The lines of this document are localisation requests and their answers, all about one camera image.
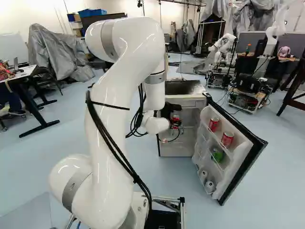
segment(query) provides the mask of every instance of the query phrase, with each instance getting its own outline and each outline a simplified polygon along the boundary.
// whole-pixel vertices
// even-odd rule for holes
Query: shoe
[[[11,115],[18,115],[18,116],[22,116],[22,115],[25,115],[26,112],[23,111],[23,110],[19,110],[19,111],[12,111],[12,110],[9,110],[9,114]]]

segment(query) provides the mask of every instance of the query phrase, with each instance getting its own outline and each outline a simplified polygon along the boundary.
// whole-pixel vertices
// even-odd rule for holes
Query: floor
[[[178,60],[179,55],[171,54],[170,61]],[[181,76],[176,69],[170,67],[168,78]],[[182,76],[187,80],[199,79],[205,84],[203,76]],[[28,115],[27,120],[14,121],[7,132],[0,133],[0,216],[47,192],[48,174],[61,158],[75,153],[88,154],[84,98],[87,86],[97,79],[66,86],[64,96],[59,92],[48,96],[58,102],[46,106],[41,113],[47,121],[60,119],[60,124],[19,139],[20,133],[38,124]],[[215,101],[224,95],[222,90],[207,90]],[[141,141],[135,137],[127,139],[131,164],[154,195],[185,197],[189,229],[303,228],[305,112],[288,106],[277,117],[275,114],[284,96],[285,92],[272,94],[271,104],[255,115],[242,111],[234,114],[269,144],[223,207],[205,194],[190,158],[158,157],[153,136],[144,136]],[[135,94],[130,118],[137,106]],[[223,108],[230,113],[236,111],[226,102]],[[69,214],[51,198],[51,215],[53,226],[60,229]]]

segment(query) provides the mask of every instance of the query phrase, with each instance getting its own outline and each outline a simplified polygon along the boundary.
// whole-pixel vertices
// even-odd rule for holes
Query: person
[[[8,68],[7,61],[0,60],[0,81],[7,78],[14,77],[15,74],[11,73]],[[7,82],[0,83],[0,110],[5,107],[5,104],[10,104],[9,114],[11,115],[24,115],[26,112],[22,109],[19,96],[13,92]]]
[[[26,114],[26,112],[22,109],[18,94],[16,94],[15,92],[10,92],[5,83],[0,83],[0,110],[4,108],[6,103],[9,103],[10,105],[9,114]]]

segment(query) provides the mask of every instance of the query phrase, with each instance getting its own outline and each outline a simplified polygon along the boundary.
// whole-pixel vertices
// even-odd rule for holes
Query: mini fridge
[[[167,102],[180,104],[181,110],[172,115],[181,125],[178,137],[175,129],[157,135],[159,156],[191,157],[203,191],[223,205],[268,143],[214,102],[199,81],[166,82],[165,93]],[[234,134],[230,145],[224,133]]]

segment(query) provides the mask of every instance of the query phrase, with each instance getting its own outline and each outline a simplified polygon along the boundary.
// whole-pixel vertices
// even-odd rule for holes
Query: pink stuffed toy
[[[290,48],[287,46],[281,47],[280,50],[277,53],[277,56],[279,57],[287,57],[287,55],[290,54]]]

